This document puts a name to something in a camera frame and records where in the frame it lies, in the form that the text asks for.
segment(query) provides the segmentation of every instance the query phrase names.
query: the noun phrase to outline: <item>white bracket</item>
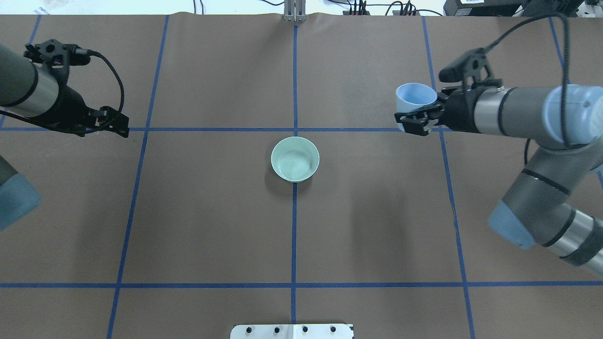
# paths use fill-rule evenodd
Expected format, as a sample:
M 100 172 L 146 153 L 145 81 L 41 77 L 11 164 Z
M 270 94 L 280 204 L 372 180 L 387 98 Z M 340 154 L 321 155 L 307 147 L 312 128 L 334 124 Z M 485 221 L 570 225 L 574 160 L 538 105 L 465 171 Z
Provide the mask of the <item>white bracket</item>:
M 285 21 L 306 21 L 306 0 L 285 0 Z
M 348 324 L 238 325 L 230 339 L 353 339 Z

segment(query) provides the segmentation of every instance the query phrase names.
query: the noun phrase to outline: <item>black rubber ring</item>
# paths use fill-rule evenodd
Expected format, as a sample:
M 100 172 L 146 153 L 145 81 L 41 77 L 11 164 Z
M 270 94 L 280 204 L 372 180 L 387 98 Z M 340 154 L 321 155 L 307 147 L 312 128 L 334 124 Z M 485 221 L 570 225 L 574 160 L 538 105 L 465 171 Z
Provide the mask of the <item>black rubber ring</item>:
M 502 99 L 500 100 L 500 105 L 498 105 L 498 129 L 500 130 L 500 132 L 502 133 L 502 135 L 504 136 L 509 136 L 506 132 L 505 129 L 502 128 L 502 107 L 505 105 L 505 101 L 507 100 L 507 97 L 509 96 L 509 94 L 517 87 L 513 87 L 510 90 L 508 90 L 505 95 L 502 97 Z
M 527 174 L 531 177 L 535 177 L 538 180 L 541 180 L 542 182 L 544 182 L 545 184 L 558 189 L 559 191 L 561 191 L 562 193 L 566 194 L 566 195 L 570 195 L 572 193 L 572 191 L 570 191 L 569 189 L 565 188 L 563 185 L 543 176 L 542 174 L 536 173 L 534 171 L 530 171 L 527 168 L 524 168 L 522 173 Z
M 593 230 L 586 237 L 584 242 L 577 250 L 568 256 L 561 256 L 559 259 L 568 262 L 573 266 L 584 265 L 594 258 L 601 249 L 603 249 L 603 225 L 598 219 L 594 219 Z
M 3 107 L 13 107 L 16 106 L 22 102 L 24 102 L 25 100 L 29 99 L 31 97 L 31 95 L 34 93 L 34 91 L 36 90 L 37 87 L 37 82 L 38 82 L 38 70 L 37 67 L 34 64 L 31 64 L 31 67 L 34 68 L 34 83 L 31 84 L 30 89 L 27 91 L 27 93 L 25 93 L 24 96 L 21 97 L 21 99 L 10 103 L 10 104 L 6 104 L 6 105 L 2 105 Z
M 557 235 L 555 235 L 554 238 L 549 240 L 549 242 L 547 242 L 543 246 L 549 247 L 552 244 L 556 243 L 559 239 L 561 239 L 561 237 L 565 234 L 565 232 L 567 232 L 567 229 L 572 225 L 573 219 L 575 217 L 576 217 L 576 209 L 572 208 L 572 212 L 569 214 L 569 218 L 567 219 L 565 225 L 563 225 L 563 228 L 559 231 L 559 233 L 557 233 Z

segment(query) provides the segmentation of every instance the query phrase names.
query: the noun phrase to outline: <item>white mounting plate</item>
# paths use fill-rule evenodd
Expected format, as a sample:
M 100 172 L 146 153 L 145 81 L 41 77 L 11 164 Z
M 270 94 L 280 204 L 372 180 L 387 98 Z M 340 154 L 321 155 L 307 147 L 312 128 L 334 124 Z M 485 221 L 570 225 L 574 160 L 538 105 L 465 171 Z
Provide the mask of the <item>white mounting plate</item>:
M 230 339 L 353 339 L 354 325 L 238 325 L 230 331 Z

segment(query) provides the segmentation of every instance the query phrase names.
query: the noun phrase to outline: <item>black box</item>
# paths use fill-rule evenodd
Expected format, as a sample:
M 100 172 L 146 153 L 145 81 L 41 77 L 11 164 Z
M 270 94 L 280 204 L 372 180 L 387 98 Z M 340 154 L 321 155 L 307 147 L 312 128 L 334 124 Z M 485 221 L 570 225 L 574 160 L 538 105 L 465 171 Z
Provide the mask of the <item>black box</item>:
M 448 16 L 513 16 L 527 0 L 446 0 Z

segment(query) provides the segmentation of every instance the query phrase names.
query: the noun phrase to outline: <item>white bowl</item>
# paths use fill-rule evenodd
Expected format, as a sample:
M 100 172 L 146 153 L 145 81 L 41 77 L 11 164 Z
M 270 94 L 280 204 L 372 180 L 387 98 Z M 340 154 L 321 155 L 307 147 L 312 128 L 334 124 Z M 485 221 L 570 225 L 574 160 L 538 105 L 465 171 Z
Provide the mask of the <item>white bowl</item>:
M 316 172 L 320 155 L 310 140 L 291 136 L 274 146 L 270 162 L 279 177 L 296 183 L 310 178 Z

